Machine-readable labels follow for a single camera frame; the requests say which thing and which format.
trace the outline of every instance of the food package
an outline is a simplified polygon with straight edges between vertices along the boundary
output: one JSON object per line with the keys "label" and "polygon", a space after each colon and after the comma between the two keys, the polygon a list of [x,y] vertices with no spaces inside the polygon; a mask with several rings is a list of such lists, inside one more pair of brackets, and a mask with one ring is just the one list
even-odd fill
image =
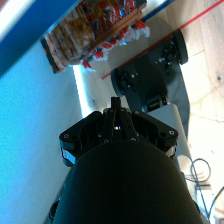
{"label": "food package", "polygon": [[108,60],[108,51],[97,51],[93,55],[93,60],[95,61],[107,61]]}
{"label": "food package", "polygon": [[135,23],[135,31],[136,31],[136,40],[139,39],[140,35],[144,35],[145,37],[149,37],[150,29],[143,23],[141,20],[136,21]]}
{"label": "food package", "polygon": [[83,66],[83,69],[88,72],[95,72],[95,70],[92,68],[92,66],[89,64],[89,62],[87,60],[84,60],[82,62],[82,66]]}

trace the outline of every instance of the black wheel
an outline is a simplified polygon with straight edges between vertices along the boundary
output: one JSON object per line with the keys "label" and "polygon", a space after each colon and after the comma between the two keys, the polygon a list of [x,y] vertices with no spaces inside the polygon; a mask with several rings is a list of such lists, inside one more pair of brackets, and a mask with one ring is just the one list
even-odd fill
{"label": "black wheel", "polygon": [[117,94],[118,97],[122,97],[124,94],[121,92],[121,86],[119,84],[118,69],[115,68],[114,70],[112,70],[110,76],[115,93]]}
{"label": "black wheel", "polygon": [[188,62],[188,53],[184,36],[181,30],[176,30],[173,32],[173,40],[174,44],[177,47],[179,63],[183,65]]}

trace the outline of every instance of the screw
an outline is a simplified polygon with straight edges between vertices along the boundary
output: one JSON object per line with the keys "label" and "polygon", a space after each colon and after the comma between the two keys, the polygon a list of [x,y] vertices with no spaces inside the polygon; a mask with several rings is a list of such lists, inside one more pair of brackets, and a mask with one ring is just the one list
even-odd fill
{"label": "screw", "polygon": [[65,135],[64,135],[64,138],[68,138],[68,137],[69,137],[69,134],[65,134]]}

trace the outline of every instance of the black mechanical arm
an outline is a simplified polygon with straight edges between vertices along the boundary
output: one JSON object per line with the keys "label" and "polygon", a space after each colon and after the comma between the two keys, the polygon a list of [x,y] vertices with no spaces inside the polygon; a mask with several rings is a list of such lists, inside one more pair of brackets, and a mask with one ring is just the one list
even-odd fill
{"label": "black mechanical arm", "polygon": [[143,113],[122,108],[93,112],[60,135],[71,170],[54,224],[202,223],[172,161],[178,132]]}

